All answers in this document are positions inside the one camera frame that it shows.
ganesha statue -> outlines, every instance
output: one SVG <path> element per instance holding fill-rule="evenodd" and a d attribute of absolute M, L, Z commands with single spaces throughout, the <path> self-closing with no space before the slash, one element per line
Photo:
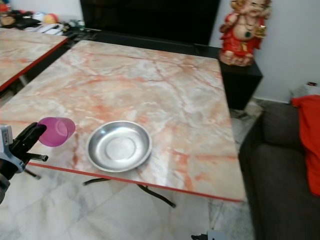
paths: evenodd
<path fill-rule="evenodd" d="M 254 50 L 266 36 L 265 20 L 271 14 L 271 0 L 232 0 L 233 12 L 220 27 L 223 33 L 220 60 L 227 65 L 250 66 Z"/>

red table edge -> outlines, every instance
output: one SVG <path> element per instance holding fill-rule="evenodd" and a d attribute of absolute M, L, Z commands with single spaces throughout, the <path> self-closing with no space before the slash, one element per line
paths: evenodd
<path fill-rule="evenodd" d="M 239 200 L 239 199 L 233 199 L 233 198 L 227 198 L 227 197 L 213 196 L 213 195 L 209 195 L 209 194 L 205 194 L 205 193 L 199 193 L 199 192 L 188 191 L 188 190 L 183 190 L 183 189 L 176 189 L 176 188 L 169 187 L 169 186 L 160 186 L 160 185 L 155 185 L 152 183 L 134 181 L 134 180 L 118 178 L 118 177 L 114 177 L 114 176 L 107 176 L 107 175 L 98 174 L 98 173 L 78 171 L 78 170 L 67 169 L 67 168 L 58 167 L 58 166 L 49 166 L 49 165 L 44 165 L 44 164 L 39 164 L 39 163 L 34 163 L 34 162 L 29 162 L 28 165 L 35 166 L 35 167 L 41 167 L 41 168 L 47 168 L 47 169 L 53 169 L 53 170 L 58 170 L 58 171 L 63 171 L 63 172 L 68 172 L 68 173 L 73 173 L 73 174 L 81 174 L 81 175 L 87 175 L 87 176 L 98 177 L 98 178 L 103 178 L 103 179 L 112 179 L 112 180 L 116 180 L 116 181 L 120 181 L 120 182 L 144 185 L 144 186 L 149 186 L 149 187 L 154 187 L 154 188 L 159 188 L 159 189 L 171 190 L 171 191 L 175 191 L 175 192 L 198 195 L 201 197 L 224 200 L 224 201 L 235 202 L 235 203 L 242 203 L 244 201 L 244 199 Z"/>
<path fill-rule="evenodd" d="M 17 80 L 21 75 L 23 75 L 25 72 L 27 72 L 29 69 L 31 69 L 33 66 L 35 66 L 37 63 L 39 63 L 41 60 L 45 59 L 48 55 L 53 53 L 55 50 L 57 50 L 59 47 L 61 47 L 63 44 L 65 44 L 68 41 L 68 38 L 66 37 L 63 41 L 55 45 L 53 48 L 51 48 L 49 51 L 47 51 L 45 54 L 40 56 L 38 59 L 33 61 L 30 65 L 22 69 L 20 72 L 18 72 L 16 75 L 11 77 L 8 81 L 6 81 L 4 84 L 0 86 L 0 91 L 3 91 L 6 87 L 8 87 L 11 83 L 13 83 L 15 80 Z"/>

metal plate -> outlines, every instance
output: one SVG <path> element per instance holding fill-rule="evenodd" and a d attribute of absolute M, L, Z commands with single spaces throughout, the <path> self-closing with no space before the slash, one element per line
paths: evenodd
<path fill-rule="evenodd" d="M 125 172 L 138 167 L 151 153 L 147 131 L 130 121 L 114 121 L 97 128 L 86 145 L 94 166 L 106 172 Z"/>

statue necklace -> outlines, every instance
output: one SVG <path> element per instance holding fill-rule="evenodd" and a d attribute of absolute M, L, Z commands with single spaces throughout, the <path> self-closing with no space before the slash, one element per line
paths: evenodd
<path fill-rule="evenodd" d="M 250 38 L 251 37 L 251 32 L 250 31 L 252 31 L 255 28 L 257 20 L 255 20 L 254 24 L 249 24 L 248 21 L 247 21 L 247 17 L 246 16 L 244 16 L 244 20 L 245 20 L 244 27 L 247 30 L 247 32 L 245 33 L 245 37 L 246 38 Z"/>

purple plastic cup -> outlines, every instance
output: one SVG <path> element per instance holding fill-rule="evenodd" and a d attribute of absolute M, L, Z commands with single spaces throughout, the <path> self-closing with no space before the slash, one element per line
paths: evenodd
<path fill-rule="evenodd" d="M 46 126 L 45 132 L 40 136 L 39 141 L 48 147 L 57 147 L 65 143 L 75 132 L 75 123 L 66 117 L 45 117 L 38 124 Z"/>

